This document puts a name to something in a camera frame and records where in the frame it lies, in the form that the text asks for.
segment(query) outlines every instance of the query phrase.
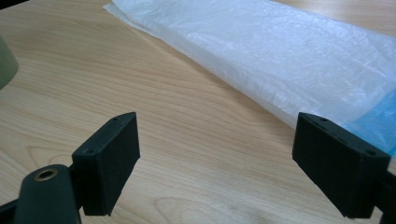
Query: white plastic bag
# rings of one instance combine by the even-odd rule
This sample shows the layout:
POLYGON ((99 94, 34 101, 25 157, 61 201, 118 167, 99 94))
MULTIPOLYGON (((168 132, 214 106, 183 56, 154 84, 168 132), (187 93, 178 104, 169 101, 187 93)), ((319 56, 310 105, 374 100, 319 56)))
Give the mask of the white plastic bag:
POLYGON ((396 153, 396 38, 265 0, 113 0, 105 8, 295 127, 330 119, 396 153))

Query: green object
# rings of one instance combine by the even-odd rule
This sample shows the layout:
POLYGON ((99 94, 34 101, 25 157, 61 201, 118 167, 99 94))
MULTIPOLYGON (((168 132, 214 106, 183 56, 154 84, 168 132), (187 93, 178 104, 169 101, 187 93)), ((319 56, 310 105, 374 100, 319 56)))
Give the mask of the green object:
POLYGON ((8 84, 17 71, 18 62, 0 36, 0 90, 8 84))

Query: table surface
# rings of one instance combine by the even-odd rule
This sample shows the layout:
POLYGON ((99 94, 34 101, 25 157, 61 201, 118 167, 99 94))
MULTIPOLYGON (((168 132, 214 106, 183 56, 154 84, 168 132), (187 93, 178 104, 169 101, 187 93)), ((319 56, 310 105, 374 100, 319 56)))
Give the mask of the table surface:
MULTIPOLYGON (((394 0, 280 2, 396 36, 394 0)), ((0 203, 35 169, 70 165, 108 119, 136 111, 142 158, 112 217, 83 223, 378 223, 376 209, 371 219, 341 216, 291 159, 292 128, 106 3, 0 11, 20 63, 0 90, 0 203)))

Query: clamp jaw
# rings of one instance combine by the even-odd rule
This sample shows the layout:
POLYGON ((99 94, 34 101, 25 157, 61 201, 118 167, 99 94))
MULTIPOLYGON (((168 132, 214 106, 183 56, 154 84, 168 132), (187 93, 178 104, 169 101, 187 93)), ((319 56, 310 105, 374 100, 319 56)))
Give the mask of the clamp jaw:
POLYGON ((109 120, 72 155, 73 164, 50 165, 26 176, 20 198, 0 207, 0 223, 81 223, 111 215, 140 158, 136 113, 109 120))
POLYGON ((377 206, 381 223, 396 223, 387 153, 328 119, 300 113, 292 157, 344 217, 369 218, 377 206))

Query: wood grain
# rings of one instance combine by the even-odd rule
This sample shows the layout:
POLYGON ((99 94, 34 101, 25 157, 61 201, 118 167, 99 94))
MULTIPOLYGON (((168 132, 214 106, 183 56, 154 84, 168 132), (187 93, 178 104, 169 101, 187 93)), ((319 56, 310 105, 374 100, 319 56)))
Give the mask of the wood grain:
MULTIPOLYGON (((283 2, 396 36, 391 0, 283 2)), ((0 203, 33 170, 71 164, 108 119, 136 111, 142 158, 112 217, 83 223, 378 223, 377 210, 369 220, 340 215, 291 159, 293 129, 106 3, 0 11, 20 63, 0 90, 0 203)))

